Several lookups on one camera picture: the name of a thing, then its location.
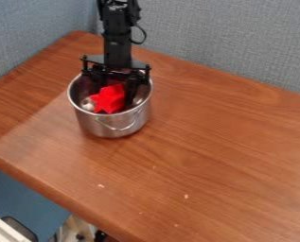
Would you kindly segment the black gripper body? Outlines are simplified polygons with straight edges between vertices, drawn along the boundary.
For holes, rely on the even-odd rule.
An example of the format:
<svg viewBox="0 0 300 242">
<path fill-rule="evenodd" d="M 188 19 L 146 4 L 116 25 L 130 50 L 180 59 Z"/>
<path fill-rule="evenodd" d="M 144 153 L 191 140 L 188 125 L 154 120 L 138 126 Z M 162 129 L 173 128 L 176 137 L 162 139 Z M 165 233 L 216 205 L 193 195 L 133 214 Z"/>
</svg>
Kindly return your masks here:
<svg viewBox="0 0 300 242">
<path fill-rule="evenodd" d="M 104 33 L 105 52 L 102 55 L 86 54 L 81 57 L 81 78 L 93 84 L 94 73 L 106 74 L 106 84 L 110 78 L 126 83 L 129 76 L 138 77 L 138 84 L 150 82 L 150 65 L 132 57 L 132 32 L 121 34 Z"/>
</svg>

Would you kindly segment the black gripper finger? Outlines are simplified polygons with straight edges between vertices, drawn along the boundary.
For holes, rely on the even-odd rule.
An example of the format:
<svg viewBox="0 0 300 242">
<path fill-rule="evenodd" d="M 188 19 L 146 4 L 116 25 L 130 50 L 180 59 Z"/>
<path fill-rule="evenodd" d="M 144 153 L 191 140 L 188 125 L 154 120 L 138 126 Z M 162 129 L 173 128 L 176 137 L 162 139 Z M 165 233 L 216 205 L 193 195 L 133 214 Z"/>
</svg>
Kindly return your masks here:
<svg viewBox="0 0 300 242">
<path fill-rule="evenodd" d="M 94 73 L 92 75 L 92 82 L 94 86 L 94 93 L 97 94 L 101 89 L 106 86 L 106 74 Z"/>
<path fill-rule="evenodd" d="M 138 88 L 138 77 L 129 76 L 126 81 L 126 105 L 130 106 L 133 103 L 133 98 L 136 97 Z"/>
</svg>

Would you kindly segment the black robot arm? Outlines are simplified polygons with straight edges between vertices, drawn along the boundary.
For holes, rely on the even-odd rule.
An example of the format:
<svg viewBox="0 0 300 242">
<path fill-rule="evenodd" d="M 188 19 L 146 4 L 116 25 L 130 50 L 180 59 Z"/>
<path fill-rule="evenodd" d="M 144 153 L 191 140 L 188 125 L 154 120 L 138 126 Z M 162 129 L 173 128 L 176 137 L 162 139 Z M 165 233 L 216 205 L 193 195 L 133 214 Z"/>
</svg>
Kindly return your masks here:
<svg viewBox="0 0 300 242">
<path fill-rule="evenodd" d="M 97 0 L 104 22 L 105 53 L 81 57 L 81 72 L 104 87 L 110 78 L 124 82 L 125 104 L 129 106 L 137 89 L 150 81 L 150 65 L 132 57 L 132 45 L 142 44 L 148 33 L 138 25 L 141 8 L 137 0 Z"/>
</svg>

